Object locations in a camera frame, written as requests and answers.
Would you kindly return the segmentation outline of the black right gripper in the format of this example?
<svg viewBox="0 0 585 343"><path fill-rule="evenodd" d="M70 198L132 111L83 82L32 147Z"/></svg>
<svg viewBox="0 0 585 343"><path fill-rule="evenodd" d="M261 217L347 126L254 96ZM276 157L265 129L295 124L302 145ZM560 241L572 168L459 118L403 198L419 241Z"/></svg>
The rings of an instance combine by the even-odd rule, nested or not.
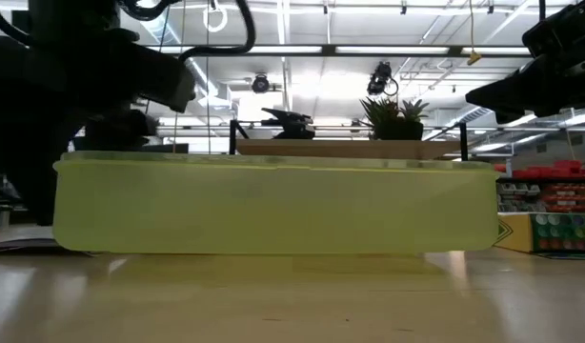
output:
<svg viewBox="0 0 585 343"><path fill-rule="evenodd" d="M465 95L508 124L530 111L547 117L563 109L585 109L585 0L568 5L523 34L533 62L504 79Z"/></svg>

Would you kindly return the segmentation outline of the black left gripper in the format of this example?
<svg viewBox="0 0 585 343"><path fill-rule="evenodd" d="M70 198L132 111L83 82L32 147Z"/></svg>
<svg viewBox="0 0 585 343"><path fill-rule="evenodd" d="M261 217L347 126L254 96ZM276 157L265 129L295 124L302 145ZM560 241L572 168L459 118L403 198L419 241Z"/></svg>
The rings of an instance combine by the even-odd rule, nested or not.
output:
<svg viewBox="0 0 585 343"><path fill-rule="evenodd" d="M194 88L182 61L136 44L129 30L34 29L28 46L0 36L0 120L122 111L137 97L182 111ZM38 225L53 223L53 164L82 126L74 119L6 126L1 167ZM157 127L140 110L92 119L85 149L139 151Z"/></svg>

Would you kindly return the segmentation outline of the yellow green crayon box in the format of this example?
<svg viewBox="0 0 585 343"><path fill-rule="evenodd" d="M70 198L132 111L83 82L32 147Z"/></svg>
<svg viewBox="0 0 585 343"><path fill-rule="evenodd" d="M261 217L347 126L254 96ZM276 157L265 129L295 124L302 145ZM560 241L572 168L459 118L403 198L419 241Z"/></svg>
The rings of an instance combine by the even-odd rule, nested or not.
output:
<svg viewBox="0 0 585 343"><path fill-rule="evenodd" d="M585 252L585 213L513 212L498 216L494 245L517 252Z"/></svg>

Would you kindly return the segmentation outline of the yellow translucent pencil case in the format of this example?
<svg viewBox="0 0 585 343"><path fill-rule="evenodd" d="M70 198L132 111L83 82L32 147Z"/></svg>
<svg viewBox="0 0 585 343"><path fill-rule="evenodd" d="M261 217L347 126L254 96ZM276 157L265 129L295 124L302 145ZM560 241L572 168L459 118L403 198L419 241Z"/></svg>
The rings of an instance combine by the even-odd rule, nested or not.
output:
<svg viewBox="0 0 585 343"><path fill-rule="evenodd" d="M73 251L383 254L483 250L486 163L77 151L55 164L53 235Z"/></svg>

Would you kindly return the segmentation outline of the shelf of red bins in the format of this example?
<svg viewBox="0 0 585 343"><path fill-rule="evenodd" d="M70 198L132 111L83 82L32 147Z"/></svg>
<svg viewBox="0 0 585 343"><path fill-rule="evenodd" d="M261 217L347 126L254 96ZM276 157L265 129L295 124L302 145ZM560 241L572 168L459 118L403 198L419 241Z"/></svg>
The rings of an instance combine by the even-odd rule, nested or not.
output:
<svg viewBox="0 0 585 343"><path fill-rule="evenodd" d="M496 180L500 212L585 212L585 168L579 160L513 170Z"/></svg>

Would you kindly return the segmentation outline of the potted succulent plant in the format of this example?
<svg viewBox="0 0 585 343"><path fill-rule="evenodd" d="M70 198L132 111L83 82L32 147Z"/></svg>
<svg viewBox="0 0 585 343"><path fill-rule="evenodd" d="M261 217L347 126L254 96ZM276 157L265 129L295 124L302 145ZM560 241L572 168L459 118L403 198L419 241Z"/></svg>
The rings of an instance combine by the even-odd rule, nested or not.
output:
<svg viewBox="0 0 585 343"><path fill-rule="evenodd" d="M360 104L372 128L374 140L409 140L420 141L424 125L421 120L426 117L423 111L429 106L423 100L402 101L399 105L392 98L361 99Z"/></svg>

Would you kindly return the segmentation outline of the wooden shelf riser black legs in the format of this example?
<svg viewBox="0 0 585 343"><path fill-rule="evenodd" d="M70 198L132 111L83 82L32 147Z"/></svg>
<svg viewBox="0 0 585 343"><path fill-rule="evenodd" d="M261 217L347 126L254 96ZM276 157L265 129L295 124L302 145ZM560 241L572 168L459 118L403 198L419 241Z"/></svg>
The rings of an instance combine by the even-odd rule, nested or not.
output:
<svg viewBox="0 0 585 343"><path fill-rule="evenodd" d="M459 141L287 140L250 138L237 120L230 121L229 154L430 160L445 156L469 160L466 127Z"/></svg>

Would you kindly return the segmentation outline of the black overhead beam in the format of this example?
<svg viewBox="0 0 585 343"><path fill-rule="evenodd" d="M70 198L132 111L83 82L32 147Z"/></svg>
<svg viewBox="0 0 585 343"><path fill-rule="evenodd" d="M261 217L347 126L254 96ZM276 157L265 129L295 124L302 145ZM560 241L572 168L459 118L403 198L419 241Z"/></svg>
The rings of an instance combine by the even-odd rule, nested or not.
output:
<svg viewBox="0 0 585 343"><path fill-rule="evenodd" d="M477 52L485 57L529 57L525 47L516 46L424 46L424 45L382 45L382 46L341 46L341 45L258 45L248 51L253 55L274 56L402 56L402 57L465 57L471 52Z"/></svg>

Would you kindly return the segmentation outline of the black stapler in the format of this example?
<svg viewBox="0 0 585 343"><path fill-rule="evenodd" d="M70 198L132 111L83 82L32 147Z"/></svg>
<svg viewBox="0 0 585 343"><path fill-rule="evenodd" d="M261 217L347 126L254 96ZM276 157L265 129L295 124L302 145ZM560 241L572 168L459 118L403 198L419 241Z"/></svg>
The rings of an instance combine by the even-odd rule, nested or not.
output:
<svg viewBox="0 0 585 343"><path fill-rule="evenodd" d="M313 119L310 116L294 111L282 111L268 108L262 108L262 111L273 116L273 119L261 121L263 127L280 126L282 128L282 132L277 134L274 139L312 140L315 138Z"/></svg>

